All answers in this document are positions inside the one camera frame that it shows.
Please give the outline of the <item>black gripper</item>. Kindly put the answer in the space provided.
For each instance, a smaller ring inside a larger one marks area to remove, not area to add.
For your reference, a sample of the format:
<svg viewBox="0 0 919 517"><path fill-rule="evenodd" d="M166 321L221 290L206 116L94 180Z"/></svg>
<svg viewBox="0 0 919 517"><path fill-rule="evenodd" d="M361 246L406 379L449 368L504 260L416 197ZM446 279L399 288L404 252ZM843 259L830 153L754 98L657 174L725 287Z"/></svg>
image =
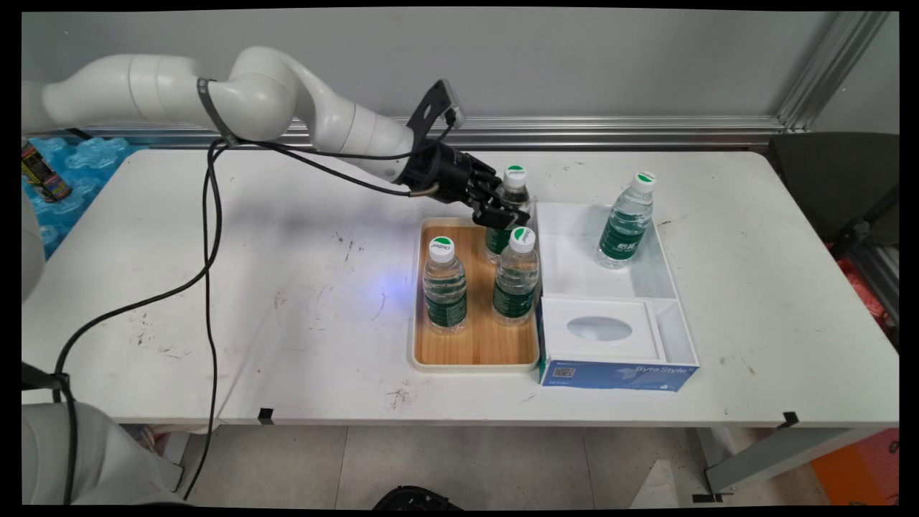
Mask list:
<svg viewBox="0 0 919 517"><path fill-rule="evenodd" d="M471 179L473 198L468 191ZM439 202L470 204L472 199L472 220L476 225L495 230L525 226L529 213L499 199L501 182L492 167L479 166L475 157L443 143L408 157L399 177L399 184L411 191L427 191L436 185L439 189L430 197Z"/></svg>

